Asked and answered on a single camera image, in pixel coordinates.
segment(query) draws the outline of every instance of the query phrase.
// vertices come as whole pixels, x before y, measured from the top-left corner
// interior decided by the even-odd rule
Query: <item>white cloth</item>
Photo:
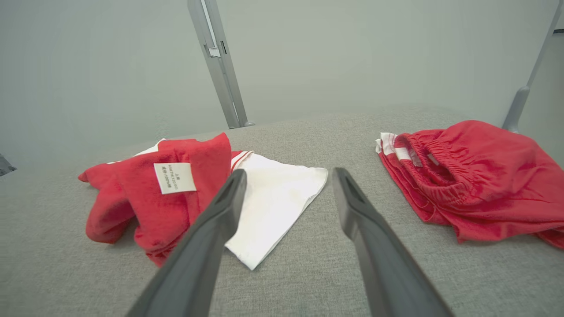
[[[253,152],[234,157],[232,165],[246,171],[247,188],[239,227],[225,246],[254,270],[321,192],[327,170],[282,164]]]

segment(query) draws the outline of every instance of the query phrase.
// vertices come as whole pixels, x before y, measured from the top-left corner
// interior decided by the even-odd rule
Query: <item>folded clothing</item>
[[[86,235],[93,241],[115,243],[129,220],[137,217],[135,241],[162,266],[223,186],[231,159],[240,153],[231,152],[225,134],[205,142],[162,140],[157,148],[125,161],[86,170],[78,178],[100,191]]]
[[[254,270],[321,192],[327,170],[282,164],[252,152],[242,155],[233,168],[247,174],[245,200],[237,232],[225,246]]]
[[[464,121],[381,133],[376,152],[417,215],[459,242],[534,234],[564,249],[564,171],[534,140]]]

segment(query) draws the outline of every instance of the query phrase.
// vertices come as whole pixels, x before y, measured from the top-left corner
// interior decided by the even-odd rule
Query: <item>metal bracket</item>
[[[247,126],[243,98],[215,0],[188,0],[188,11],[229,129]]]
[[[521,113],[523,113],[523,109],[525,107],[525,103],[527,102],[529,91],[531,90],[532,82],[535,79],[536,72],[539,70],[540,62],[544,56],[544,51],[546,51],[547,49],[548,41],[550,40],[554,32],[554,29],[556,27],[556,24],[558,23],[558,19],[560,18],[563,2],[564,0],[559,0],[558,2],[558,7],[556,8],[556,12],[554,13],[554,17],[552,18],[550,28],[548,29],[547,37],[544,39],[543,45],[540,48],[539,57],[536,59],[535,65],[532,68],[531,75],[529,76],[527,85],[519,88],[519,90],[517,90],[517,93],[515,94],[515,98],[513,98],[513,102],[511,103],[509,112],[505,117],[505,121],[503,122],[502,128],[505,130],[519,133],[519,127],[518,127],[519,118],[521,117]]]

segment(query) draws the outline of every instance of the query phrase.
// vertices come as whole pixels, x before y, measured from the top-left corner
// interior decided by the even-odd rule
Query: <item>gray fabric surface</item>
[[[564,252],[532,236],[500,243],[456,242],[450,227],[425,224],[374,152],[380,131],[445,128],[463,117],[383,108],[378,115],[326,115],[230,130],[233,149],[289,164],[343,166],[457,316],[564,315]],[[204,140],[210,133],[195,136]],[[85,233],[97,190],[77,180],[86,168],[154,145],[99,151],[56,167],[0,178],[4,316],[123,315],[157,268],[133,242]],[[354,247],[340,230],[331,181],[272,253],[249,271],[225,251],[211,315],[367,315]]]

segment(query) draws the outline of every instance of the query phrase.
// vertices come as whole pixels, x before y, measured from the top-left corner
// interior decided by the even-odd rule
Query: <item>red towel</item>
[[[459,242],[535,234],[564,249],[564,171],[534,140],[464,121],[382,133],[377,152],[417,215]]]
[[[158,152],[89,168],[78,178],[99,189],[86,224],[86,235],[115,243],[137,217],[135,241],[162,266],[191,224],[209,205],[231,172],[229,140],[163,140]],[[196,191],[162,194],[154,164],[190,163]]]

